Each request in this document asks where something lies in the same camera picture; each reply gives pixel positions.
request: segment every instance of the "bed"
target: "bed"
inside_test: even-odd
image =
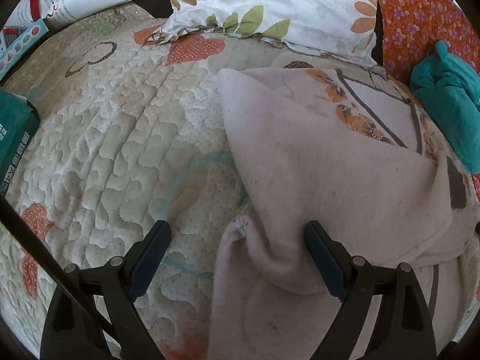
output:
[[[5,89],[34,102],[43,120],[7,198],[62,266],[102,265],[123,255],[155,220],[167,220],[174,240],[147,295],[135,305],[167,359],[197,360],[206,358],[208,349],[220,238],[248,201],[223,130],[219,70],[347,69],[350,64],[217,32],[159,46],[152,36],[165,19],[150,13],[167,17],[171,12],[165,5],[152,10],[151,1],[111,8],[69,26],[5,83]],[[405,17],[405,9],[401,15],[387,0],[378,4],[373,57],[405,90],[402,81],[408,84],[409,69],[430,51],[434,38],[408,61],[394,61],[400,44],[390,40],[409,23],[395,22]],[[464,16],[458,20],[468,28]],[[418,44],[416,25],[412,44]],[[455,41],[460,35],[449,36],[462,53],[465,42]],[[473,30],[466,36],[473,50],[478,37]],[[46,56],[53,61],[48,71]],[[471,62],[480,68],[477,57],[472,53]],[[480,193],[477,180],[473,175],[466,183]],[[1,316],[38,357],[54,282],[4,230],[0,255]],[[472,235],[462,255],[470,305],[456,340],[479,308],[479,260],[478,239]],[[100,300],[97,306],[105,312]],[[109,345],[119,356],[113,340]]]

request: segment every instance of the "red heart pattern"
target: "red heart pattern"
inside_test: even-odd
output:
[[[172,44],[165,65],[201,61],[220,54],[224,49],[225,42],[221,39],[205,39],[198,34],[185,35]]]
[[[47,219],[47,209],[39,203],[33,203],[22,214],[23,221],[43,242],[49,230],[55,225]],[[38,263],[30,254],[22,260],[23,283],[28,294],[37,299],[38,296]]]

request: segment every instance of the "black cable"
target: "black cable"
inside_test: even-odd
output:
[[[98,312],[85,296],[68,278],[58,262],[53,258],[45,245],[38,239],[33,231],[20,218],[15,210],[8,204],[3,196],[0,196],[0,222],[20,242],[25,250],[37,261],[45,272],[57,283],[73,303],[75,303],[86,315],[94,320],[106,333],[116,339],[112,324]]]

